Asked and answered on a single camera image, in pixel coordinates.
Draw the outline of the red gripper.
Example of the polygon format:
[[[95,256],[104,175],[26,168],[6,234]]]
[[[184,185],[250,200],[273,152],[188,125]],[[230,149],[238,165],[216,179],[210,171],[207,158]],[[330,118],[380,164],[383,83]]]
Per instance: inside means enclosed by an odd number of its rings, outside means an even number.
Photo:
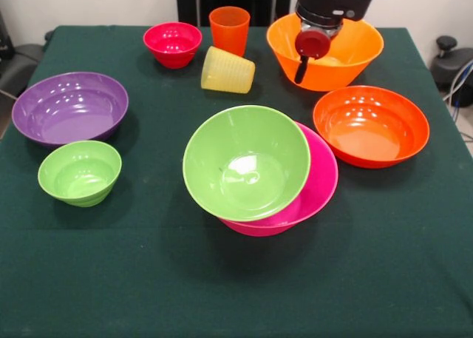
[[[309,58],[322,58],[330,50],[330,37],[321,30],[305,30],[298,33],[295,48],[300,54],[300,63],[294,76],[294,82],[303,82]]]

